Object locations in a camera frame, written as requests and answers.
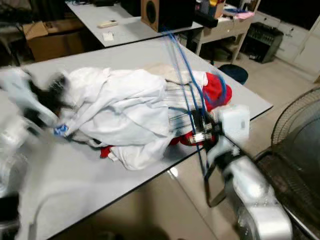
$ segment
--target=blue stool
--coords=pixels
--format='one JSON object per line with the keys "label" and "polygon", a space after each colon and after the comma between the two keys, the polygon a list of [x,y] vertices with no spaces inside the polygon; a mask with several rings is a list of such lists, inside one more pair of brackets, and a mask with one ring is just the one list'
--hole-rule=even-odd
{"label": "blue stool", "polygon": [[222,65],[219,67],[219,70],[242,85],[246,83],[249,76],[248,72],[244,68],[233,64]]}

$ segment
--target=red fabric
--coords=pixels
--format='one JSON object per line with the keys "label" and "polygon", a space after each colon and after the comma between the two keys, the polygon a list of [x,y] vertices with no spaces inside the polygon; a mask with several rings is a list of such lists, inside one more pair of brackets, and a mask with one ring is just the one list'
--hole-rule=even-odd
{"label": "red fabric", "polygon": [[[222,85],[217,75],[207,72],[206,77],[208,79],[207,86],[203,87],[203,94],[207,94],[207,96],[214,102],[216,101],[222,94]],[[232,98],[232,89],[228,85],[226,86],[226,96],[222,105],[226,105],[230,99]],[[207,111],[210,112],[215,108],[215,106],[210,105],[206,98],[204,98],[204,103],[207,108]],[[178,143],[182,143],[187,146],[195,146],[196,144],[190,144],[188,138],[192,136],[192,132],[188,132],[183,136],[175,137],[171,140],[169,145],[177,145]],[[113,146],[106,146],[101,148],[100,158],[107,158],[110,153],[110,148]]]}

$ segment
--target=gray tabletop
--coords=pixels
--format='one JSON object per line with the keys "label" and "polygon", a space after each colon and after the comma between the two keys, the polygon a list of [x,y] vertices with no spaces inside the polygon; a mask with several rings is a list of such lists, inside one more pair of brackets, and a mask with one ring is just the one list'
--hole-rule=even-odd
{"label": "gray tabletop", "polygon": [[[141,17],[132,17],[119,3],[114,6],[100,7],[93,4],[76,5],[71,2],[68,2],[67,5],[105,47],[157,38],[162,35],[141,22]],[[118,25],[98,28],[99,24],[109,20],[116,20]],[[202,25],[193,22],[191,27],[176,29],[172,32],[178,33],[202,27]],[[104,41],[103,33],[108,32],[113,33],[113,41]]]}
{"label": "gray tabletop", "polygon": [[[116,46],[25,66],[44,87],[48,77],[60,70],[81,67],[137,69],[147,65],[170,64],[164,37]],[[184,48],[193,70],[218,72],[215,67]],[[244,104],[251,118],[272,105],[221,73],[233,91],[232,104]],[[0,119],[17,108],[0,93]],[[19,240],[43,240],[106,207],[130,191],[192,155],[196,149],[169,147],[164,158],[144,170],[126,170],[120,162],[100,159],[100,151],[87,145],[67,142],[48,134],[47,144],[30,159],[31,168],[21,198]]]}

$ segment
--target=floor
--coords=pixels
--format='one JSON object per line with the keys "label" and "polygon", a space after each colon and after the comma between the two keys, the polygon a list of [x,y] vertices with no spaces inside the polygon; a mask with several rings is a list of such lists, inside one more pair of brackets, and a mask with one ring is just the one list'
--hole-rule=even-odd
{"label": "floor", "polygon": [[[251,121],[250,139],[243,147],[255,156],[270,146],[284,108],[315,85],[278,59],[259,64],[241,55],[235,64],[249,73],[245,86],[274,105]],[[215,172],[210,181],[212,194],[218,193],[223,187],[220,174]],[[198,157],[193,156],[54,240],[113,239],[107,232],[120,233],[125,240],[238,240],[235,223],[228,200],[207,206]]]}

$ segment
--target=white cloth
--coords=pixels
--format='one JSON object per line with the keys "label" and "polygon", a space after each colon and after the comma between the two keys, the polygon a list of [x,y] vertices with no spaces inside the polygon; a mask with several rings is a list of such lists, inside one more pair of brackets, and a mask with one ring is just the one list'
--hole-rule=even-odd
{"label": "white cloth", "polygon": [[[161,160],[172,138],[192,130],[180,81],[170,71],[163,76],[142,69],[85,67],[71,72],[65,101],[74,108],[61,113],[61,124],[67,126],[64,136],[93,147],[114,146],[109,158],[129,170]],[[182,75],[194,110],[190,77]],[[201,89],[208,84],[205,72],[193,75]],[[201,106],[195,86],[193,92]]]}

